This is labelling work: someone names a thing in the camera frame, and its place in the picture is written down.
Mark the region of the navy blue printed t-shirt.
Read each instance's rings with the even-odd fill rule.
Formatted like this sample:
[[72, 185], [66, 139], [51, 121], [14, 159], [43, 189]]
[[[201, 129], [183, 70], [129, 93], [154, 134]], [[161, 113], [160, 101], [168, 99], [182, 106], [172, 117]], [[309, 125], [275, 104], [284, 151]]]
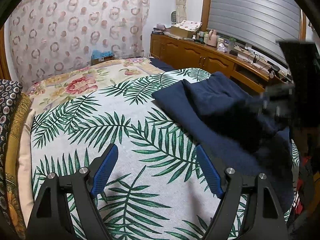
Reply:
[[196, 83], [178, 81], [152, 97], [224, 164], [246, 176], [264, 172], [283, 211], [290, 208], [294, 193], [289, 129], [254, 110], [259, 97], [250, 96], [221, 72]]

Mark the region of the cream folded cloth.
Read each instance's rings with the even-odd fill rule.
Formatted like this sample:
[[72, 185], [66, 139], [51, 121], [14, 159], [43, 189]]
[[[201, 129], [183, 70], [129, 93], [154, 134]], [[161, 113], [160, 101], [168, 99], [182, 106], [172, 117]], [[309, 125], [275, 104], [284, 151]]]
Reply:
[[31, 109], [23, 125], [18, 152], [17, 182], [18, 196], [25, 226], [28, 226], [34, 205], [31, 186], [31, 127], [36, 111]]

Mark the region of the yellow ochre folded cloth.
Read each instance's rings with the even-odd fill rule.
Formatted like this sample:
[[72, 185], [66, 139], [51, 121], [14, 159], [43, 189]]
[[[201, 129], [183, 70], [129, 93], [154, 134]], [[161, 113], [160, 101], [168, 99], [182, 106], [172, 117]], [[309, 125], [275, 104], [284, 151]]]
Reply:
[[6, 158], [5, 158], [5, 181], [7, 188], [7, 201], [9, 208], [9, 218], [13, 225], [14, 232], [20, 239], [25, 239], [25, 222], [22, 215], [17, 186], [17, 155], [20, 146], [23, 125], [29, 114], [31, 100], [24, 93], [21, 94], [17, 104], [16, 112], [13, 115], [10, 125]]

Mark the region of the grey window roller shutter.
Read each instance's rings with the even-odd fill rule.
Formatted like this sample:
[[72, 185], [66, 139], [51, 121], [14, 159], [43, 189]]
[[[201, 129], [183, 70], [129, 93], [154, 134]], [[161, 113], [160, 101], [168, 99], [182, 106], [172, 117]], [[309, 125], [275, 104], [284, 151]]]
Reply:
[[294, 0], [210, 0], [208, 29], [250, 44], [287, 68], [280, 40], [297, 40], [301, 10]]

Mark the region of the pink kettle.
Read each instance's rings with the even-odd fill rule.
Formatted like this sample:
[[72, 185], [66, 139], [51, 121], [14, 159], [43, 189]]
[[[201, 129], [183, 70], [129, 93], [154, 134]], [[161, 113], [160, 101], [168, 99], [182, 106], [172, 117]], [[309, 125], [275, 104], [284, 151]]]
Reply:
[[211, 47], [217, 46], [217, 32], [216, 32], [216, 30], [213, 29], [208, 33], [207, 45], [209, 45]]

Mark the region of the palm leaf bed sheet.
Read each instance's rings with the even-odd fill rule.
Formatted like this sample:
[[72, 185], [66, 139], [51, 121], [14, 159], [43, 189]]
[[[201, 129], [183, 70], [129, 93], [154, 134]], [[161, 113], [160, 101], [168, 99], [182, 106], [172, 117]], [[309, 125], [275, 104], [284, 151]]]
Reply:
[[196, 159], [199, 138], [227, 151], [237, 145], [201, 133], [173, 90], [183, 80], [213, 81], [204, 97], [247, 98], [221, 73], [199, 68], [173, 70], [113, 83], [37, 112], [31, 129], [32, 192], [45, 177], [88, 167], [111, 143], [115, 168], [94, 199], [113, 239], [201, 239], [219, 204]]

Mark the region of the wooden sideboard cabinet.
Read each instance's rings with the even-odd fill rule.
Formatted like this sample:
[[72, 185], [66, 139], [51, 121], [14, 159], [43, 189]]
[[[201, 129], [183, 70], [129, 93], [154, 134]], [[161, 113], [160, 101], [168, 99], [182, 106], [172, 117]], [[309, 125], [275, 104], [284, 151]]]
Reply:
[[265, 68], [259, 70], [239, 57], [204, 44], [165, 35], [151, 35], [150, 54], [174, 69], [201, 68], [209, 73], [221, 72], [251, 95], [284, 83], [277, 76], [271, 78]]

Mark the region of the cardboard box with floral cloth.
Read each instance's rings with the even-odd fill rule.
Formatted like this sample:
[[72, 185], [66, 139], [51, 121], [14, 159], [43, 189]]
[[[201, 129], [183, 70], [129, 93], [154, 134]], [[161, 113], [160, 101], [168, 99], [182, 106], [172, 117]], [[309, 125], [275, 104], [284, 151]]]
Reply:
[[181, 23], [173, 24], [170, 28], [170, 33], [181, 38], [192, 38], [201, 26], [202, 22], [183, 20]]

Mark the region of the dark circle-patterned folded cloth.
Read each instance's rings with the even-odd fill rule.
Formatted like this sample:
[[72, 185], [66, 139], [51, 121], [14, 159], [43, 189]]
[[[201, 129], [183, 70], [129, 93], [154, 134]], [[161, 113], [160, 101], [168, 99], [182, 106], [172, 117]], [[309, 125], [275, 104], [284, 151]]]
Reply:
[[21, 96], [22, 84], [17, 81], [1, 79], [1, 214], [10, 225], [7, 188], [5, 182], [5, 151], [8, 143], [10, 120]]

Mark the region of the floral quilt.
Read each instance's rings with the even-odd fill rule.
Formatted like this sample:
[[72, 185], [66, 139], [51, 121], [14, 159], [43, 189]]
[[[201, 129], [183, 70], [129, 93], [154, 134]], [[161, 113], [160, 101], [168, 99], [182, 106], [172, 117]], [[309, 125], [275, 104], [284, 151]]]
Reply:
[[171, 70], [171, 66], [154, 57], [111, 60], [49, 77], [32, 85], [27, 95], [32, 109], [40, 114], [96, 90]]

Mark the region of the blue item box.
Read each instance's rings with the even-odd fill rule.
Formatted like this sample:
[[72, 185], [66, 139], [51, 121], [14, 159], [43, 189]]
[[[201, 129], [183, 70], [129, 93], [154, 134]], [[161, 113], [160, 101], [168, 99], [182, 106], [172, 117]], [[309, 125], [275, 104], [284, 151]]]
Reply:
[[114, 60], [114, 53], [112, 51], [93, 50], [91, 55], [91, 65], [96, 65], [102, 62]]

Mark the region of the circle-patterned lace curtain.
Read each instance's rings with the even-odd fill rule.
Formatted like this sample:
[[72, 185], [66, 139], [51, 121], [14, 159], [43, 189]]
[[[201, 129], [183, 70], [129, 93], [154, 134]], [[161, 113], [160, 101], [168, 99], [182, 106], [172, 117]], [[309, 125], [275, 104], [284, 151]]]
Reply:
[[12, 12], [10, 52], [25, 88], [84, 68], [93, 51], [143, 56], [150, 0], [22, 0]]

